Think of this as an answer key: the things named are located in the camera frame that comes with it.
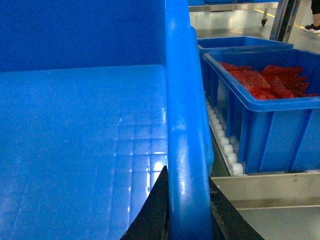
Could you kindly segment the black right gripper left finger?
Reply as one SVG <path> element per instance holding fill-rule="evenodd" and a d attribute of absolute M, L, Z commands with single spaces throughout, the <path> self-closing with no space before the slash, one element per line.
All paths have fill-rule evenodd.
<path fill-rule="evenodd" d="M 167 240 L 170 233 L 169 175 L 164 166 L 122 240 Z"/>

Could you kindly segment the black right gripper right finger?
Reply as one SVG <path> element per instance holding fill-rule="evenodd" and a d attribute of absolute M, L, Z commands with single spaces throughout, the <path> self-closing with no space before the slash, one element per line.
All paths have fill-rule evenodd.
<path fill-rule="evenodd" d="M 254 240 L 255 230 L 244 220 L 212 179 L 209 193 L 215 240 Z"/>

